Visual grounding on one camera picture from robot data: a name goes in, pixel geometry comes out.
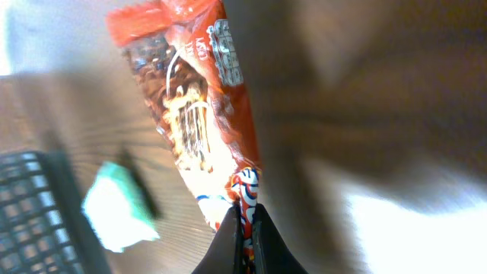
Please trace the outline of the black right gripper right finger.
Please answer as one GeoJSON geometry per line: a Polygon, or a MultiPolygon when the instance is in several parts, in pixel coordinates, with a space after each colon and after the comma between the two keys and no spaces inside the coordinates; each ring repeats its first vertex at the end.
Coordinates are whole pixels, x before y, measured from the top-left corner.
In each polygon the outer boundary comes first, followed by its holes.
{"type": "Polygon", "coordinates": [[[307,274],[286,246],[262,204],[256,205],[252,240],[256,274],[307,274]]]}

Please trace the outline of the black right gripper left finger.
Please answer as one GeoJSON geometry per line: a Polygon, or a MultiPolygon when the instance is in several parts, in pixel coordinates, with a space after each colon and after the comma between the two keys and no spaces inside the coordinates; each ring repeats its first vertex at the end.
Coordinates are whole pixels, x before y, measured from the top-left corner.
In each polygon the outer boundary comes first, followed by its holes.
{"type": "Polygon", "coordinates": [[[244,272],[243,233],[240,209],[231,207],[208,251],[193,274],[241,274],[244,272]]]}

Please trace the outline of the mint green wipes pack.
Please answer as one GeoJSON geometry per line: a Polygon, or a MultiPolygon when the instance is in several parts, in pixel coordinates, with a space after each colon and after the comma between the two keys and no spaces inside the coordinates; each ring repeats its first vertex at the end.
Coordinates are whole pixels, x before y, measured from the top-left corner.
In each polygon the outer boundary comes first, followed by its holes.
{"type": "Polygon", "coordinates": [[[146,198],[125,167],[105,161],[81,204],[102,246],[122,253],[140,241],[160,238],[146,198]]]}

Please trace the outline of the red orange chocolate bar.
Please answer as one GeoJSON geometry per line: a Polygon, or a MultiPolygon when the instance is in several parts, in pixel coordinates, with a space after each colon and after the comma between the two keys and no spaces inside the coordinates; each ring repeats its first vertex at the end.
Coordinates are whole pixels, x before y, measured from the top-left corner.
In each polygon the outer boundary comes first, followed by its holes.
{"type": "Polygon", "coordinates": [[[147,1],[110,12],[106,23],[207,223],[218,230],[237,210],[237,264],[255,272],[262,169],[223,1],[147,1]]]}

